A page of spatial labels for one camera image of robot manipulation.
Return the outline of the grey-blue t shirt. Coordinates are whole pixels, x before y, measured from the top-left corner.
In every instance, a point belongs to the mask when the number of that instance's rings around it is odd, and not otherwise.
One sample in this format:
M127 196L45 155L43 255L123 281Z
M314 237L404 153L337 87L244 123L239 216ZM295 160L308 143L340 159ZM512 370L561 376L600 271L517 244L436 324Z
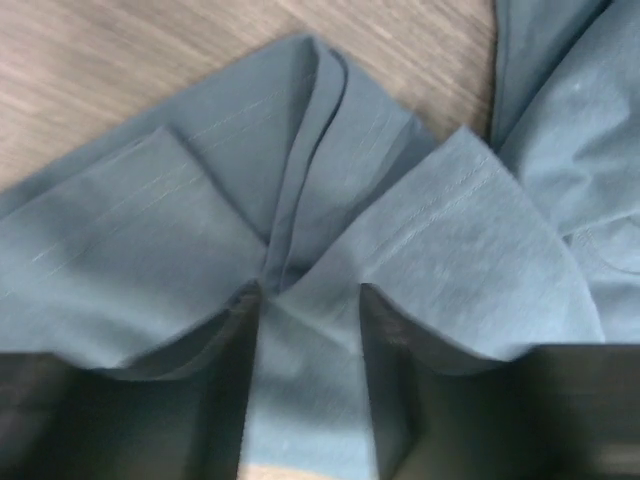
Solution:
M491 134L279 40L1 197L1 348L120 368L264 297L241 457L371 476L356 300L495 358L639 339L639 5L500 1Z

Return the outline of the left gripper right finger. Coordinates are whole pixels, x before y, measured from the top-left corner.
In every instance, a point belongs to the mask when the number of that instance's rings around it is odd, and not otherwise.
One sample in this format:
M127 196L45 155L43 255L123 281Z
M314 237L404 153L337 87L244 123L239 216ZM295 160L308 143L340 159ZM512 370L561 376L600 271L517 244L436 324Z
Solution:
M378 288L359 319L382 479L635 479L639 349L551 344L480 358Z

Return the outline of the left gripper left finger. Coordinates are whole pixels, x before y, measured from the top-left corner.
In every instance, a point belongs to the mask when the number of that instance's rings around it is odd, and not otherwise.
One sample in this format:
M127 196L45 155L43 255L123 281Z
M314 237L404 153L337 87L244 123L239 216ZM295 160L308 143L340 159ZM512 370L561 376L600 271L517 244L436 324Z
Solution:
M261 293L116 369L44 353L1 357L5 479L234 479Z

